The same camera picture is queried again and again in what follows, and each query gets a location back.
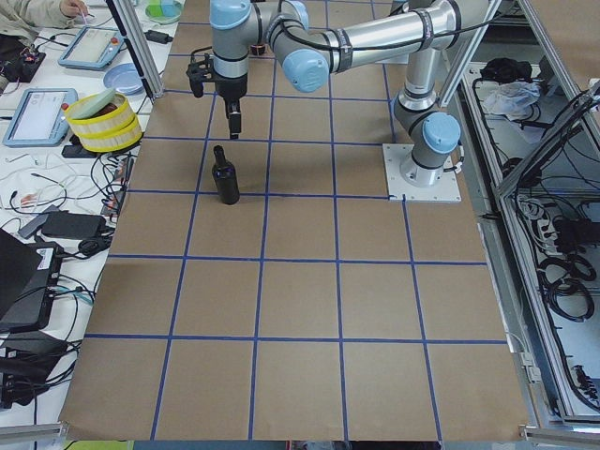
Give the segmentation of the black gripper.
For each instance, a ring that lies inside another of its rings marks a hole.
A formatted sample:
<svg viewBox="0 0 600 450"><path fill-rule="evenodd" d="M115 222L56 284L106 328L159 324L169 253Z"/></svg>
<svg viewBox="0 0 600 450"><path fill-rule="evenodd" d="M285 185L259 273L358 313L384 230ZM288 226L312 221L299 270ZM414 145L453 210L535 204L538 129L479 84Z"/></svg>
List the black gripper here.
<svg viewBox="0 0 600 450"><path fill-rule="evenodd" d="M215 80L217 93L228 103L228 124L232 140L239 138L242 130L242 113L239 100L248 92L248 75L228 78L218 75Z"/></svg>

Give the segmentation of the person beige sleeve forearm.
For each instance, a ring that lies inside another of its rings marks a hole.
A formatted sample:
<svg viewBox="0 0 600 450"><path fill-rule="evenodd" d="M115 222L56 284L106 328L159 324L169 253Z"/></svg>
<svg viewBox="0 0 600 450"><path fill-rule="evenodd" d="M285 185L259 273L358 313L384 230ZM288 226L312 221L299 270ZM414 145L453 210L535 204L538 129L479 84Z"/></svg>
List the person beige sleeve forearm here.
<svg viewBox="0 0 600 450"><path fill-rule="evenodd" d="M59 1L1 0L1 35L33 41L38 29L66 29L74 20L65 15Z"/></svg>

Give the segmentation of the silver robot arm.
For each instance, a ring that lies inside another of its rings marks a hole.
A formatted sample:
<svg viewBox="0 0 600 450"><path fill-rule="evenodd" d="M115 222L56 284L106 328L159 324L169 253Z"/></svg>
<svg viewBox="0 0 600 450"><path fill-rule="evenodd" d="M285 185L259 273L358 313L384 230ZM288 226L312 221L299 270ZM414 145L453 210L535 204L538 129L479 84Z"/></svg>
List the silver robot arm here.
<svg viewBox="0 0 600 450"><path fill-rule="evenodd" d="M242 131L240 100L248 91L253 45L268 46L301 93L320 89L332 74L407 55L394 114L414 145L399 170L407 183L429 188L437 183L460 138L457 120L435 105L434 71L441 52L454 46L462 33L470 33L486 10L478 1L411 1L384 18L312 31L300 1L213 1L213 53L202 78L214 83L223 99L229 136L235 139Z"/></svg>

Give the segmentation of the person hand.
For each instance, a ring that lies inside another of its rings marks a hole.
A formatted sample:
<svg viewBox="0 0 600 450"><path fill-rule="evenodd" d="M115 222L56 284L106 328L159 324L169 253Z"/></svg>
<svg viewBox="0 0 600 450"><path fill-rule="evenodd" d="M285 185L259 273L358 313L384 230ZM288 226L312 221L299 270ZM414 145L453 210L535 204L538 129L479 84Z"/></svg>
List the person hand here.
<svg viewBox="0 0 600 450"><path fill-rule="evenodd" d="M59 8L64 16L71 19L89 15L88 7L83 0L60 0Z"/></svg>

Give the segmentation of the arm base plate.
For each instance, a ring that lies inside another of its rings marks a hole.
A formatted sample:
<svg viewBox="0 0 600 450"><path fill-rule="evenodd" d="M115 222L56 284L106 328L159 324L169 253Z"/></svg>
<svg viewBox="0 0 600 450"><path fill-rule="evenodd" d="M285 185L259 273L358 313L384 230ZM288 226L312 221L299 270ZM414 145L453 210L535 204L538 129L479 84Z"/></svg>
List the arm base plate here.
<svg viewBox="0 0 600 450"><path fill-rule="evenodd" d="M391 202L460 203L457 175L448 156L437 169L424 169L413 161L412 144L382 146L388 200Z"/></svg>

